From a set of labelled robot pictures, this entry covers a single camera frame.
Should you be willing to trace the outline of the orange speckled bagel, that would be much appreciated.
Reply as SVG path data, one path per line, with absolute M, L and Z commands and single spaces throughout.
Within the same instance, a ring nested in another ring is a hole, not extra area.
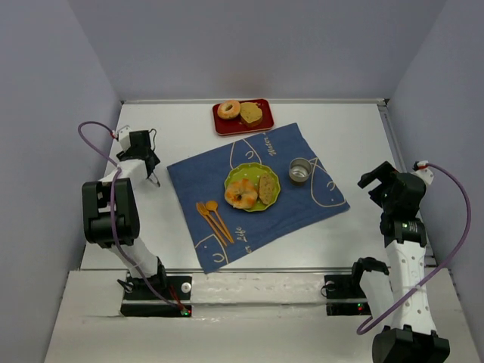
M 247 178 L 231 182 L 225 189 L 225 201 L 236 209 L 251 209 L 258 199 L 255 185 Z

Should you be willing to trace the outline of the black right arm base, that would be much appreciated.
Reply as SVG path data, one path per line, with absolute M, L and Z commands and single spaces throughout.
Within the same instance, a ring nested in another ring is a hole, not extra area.
M 366 296 L 351 275 L 325 275 L 320 294 L 330 317 L 371 315 Z

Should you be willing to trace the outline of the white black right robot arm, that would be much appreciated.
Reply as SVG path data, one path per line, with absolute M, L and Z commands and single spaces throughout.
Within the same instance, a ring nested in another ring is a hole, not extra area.
M 364 292 L 371 311 L 374 362 L 444 362 L 450 343 L 440 337 L 428 301 L 425 277 L 427 233 L 418 218 L 420 202 L 432 182 L 429 172 L 399 172 L 385 161 L 358 182 L 381 209 L 380 233 L 388 263 L 360 258 L 352 267 L 352 283 Z

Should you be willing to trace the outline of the seeded oval bread slice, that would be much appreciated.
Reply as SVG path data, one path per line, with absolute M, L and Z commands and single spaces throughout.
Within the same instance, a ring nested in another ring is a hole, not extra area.
M 269 205 L 275 189 L 275 180 L 269 173 L 265 173 L 259 178 L 259 199 L 263 204 Z

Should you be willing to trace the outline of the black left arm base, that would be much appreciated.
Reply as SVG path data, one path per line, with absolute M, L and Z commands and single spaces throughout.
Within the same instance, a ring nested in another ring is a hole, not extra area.
M 191 275 L 168 275 L 166 287 L 152 282 L 156 294 L 142 279 L 130 275 L 116 281 L 123 289 L 120 314 L 133 318 L 190 318 Z

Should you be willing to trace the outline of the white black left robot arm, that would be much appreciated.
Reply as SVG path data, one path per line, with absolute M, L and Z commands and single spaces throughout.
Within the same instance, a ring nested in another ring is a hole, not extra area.
M 121 151 L 113 171 L 82 186 L 85 239 L 109 250 L 129 270 L 126 289 L 146 287 L 155 296 L 168 287 L 166 270 L 140 237 L 141 222 L 134 189 L 154 175 L 160 163 L 150 149 Z

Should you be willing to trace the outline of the metal tongs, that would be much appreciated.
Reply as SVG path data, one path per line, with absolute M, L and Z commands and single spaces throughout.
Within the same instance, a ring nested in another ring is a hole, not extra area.
M 156 136 L 157 136 L 157 130 L 155 128 L 152 128 L 152 129 L 149 130 L 148 133 L 149 134 L 153 134 L 152 135 L 152 138 L 151 138 L 151 146 L 152 146 L 151 150 L 153 152 L 155 152 L 156 151 Z M 158 179 L 158 177 L 157 177 L 157 175 L 156 175 L 155 172 L 152 172 L 151 175 L 148 178 L 149 178 L 150 182 L 152 184 L 154 184 L 157 188 L 159 188 L 161 186 L 160 180 Z

